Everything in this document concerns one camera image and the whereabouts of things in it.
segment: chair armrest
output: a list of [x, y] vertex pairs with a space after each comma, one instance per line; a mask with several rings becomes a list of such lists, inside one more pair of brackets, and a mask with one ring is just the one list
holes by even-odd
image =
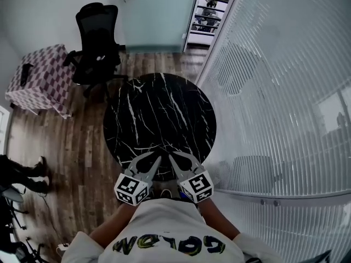
[[75, 57], [82, 54], [83, 51], [81, 50], [77, 52], [75, 50], [71, 51], [64, 60], [63, 66], [69, 66], [69, 64], [72, 63], [75, 67], [78, 67], [79, 63], [75, 60]]

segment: checkered cloth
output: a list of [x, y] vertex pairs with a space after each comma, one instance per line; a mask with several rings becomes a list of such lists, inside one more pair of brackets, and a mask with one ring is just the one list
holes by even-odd
[[[63, 44], [25, 55], [10, 82], [5, 98], [22, 109], [34, 112], [35, 109], [54, 108], [62, 117], [70, 117], [71, 113], [64, 106], [64, 101], [68, 97], [75, 67], [73, 64], [63, 66], [66, 57], [67, 51]], [[29, 70], [26, 85], [21, 87], [22, 65], [28, 63], [33, 67]]]

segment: round table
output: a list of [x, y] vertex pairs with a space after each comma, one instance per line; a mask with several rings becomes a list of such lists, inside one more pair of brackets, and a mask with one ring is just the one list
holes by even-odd
[[[190, 153], [201, 163], [206, 159], [216, 138], [216, 117], [196, 85], [176, 75], [152, 73], [119, 89], [105, 112], [104, 136], [124, 169], [136, 156], [154, 151], [137, 168], [146, 173], [161, 156], [154, 181], [169, 181], [176, 179], [168, 158], [172, 151]], [[178, 157], [180, 168], [189, 170], [190, 161]]]

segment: white wall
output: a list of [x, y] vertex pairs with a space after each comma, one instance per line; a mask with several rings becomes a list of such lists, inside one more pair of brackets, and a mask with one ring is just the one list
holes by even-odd
[[[75, 16], [91, 2], [119, 5], [121, 0], [2, 0], [3, 27], [20, 57], [43, 47], [63, 43], [68, 51], [81, 49]], [[121, 16], [115, 40], [125, 44]]]
[[19, 56], [0, 29], [0, 106], [8, 111], [11, 111], [11, 108], [9, 101], [5, 99], [5, 92], [19, 61]]

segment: black office chair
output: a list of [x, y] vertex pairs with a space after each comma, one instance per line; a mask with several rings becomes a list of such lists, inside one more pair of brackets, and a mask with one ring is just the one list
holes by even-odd
[[76, 15], [82, 38], [82, 51], [68, 54], [64, 66], [73, 63], [77, 70], [73, 82], [90, 85], [83, 93], [88, 98], [90, 91], [102, 84], [107, 99], [110, 99], [107, 81], [112, 79], [128, 80], [127, 75], [115, 75], [115, 68], [121, 63], [118, 54], [119, 44], [115, 42], [115, 23], [118, 8], [115, 5], [91, 3], [85, 5]]
[[19, 223], [16, 213], [28, 214], [29, 212], [27, 210], [22, 211], [14, 208], [14, 201], [17, 203], [23, 202], [21, 193], [12, 185], [10, 185], [9, 187], [3, 187], [0, 185], [0, 211], [9, 211], [12, 215], [12, 218], [17, 222], [18, 226], [22, 230], [26, 230], [26, 226], [22, 226]]
[[29, 243], [29, 239], [27, 238], [27, 245], [31, 249], [32, 253], [29, 253], [27, 246], [23, 242], [17, 242], [18, 245], [15, 255], [17, 259], [21, 263], [49, 263], [48, 261], [44, 260], [40, 256], [40, 250], [44, 246], [44, 244], [39, 244], [38, 250], [33, 249], [33, 247]]

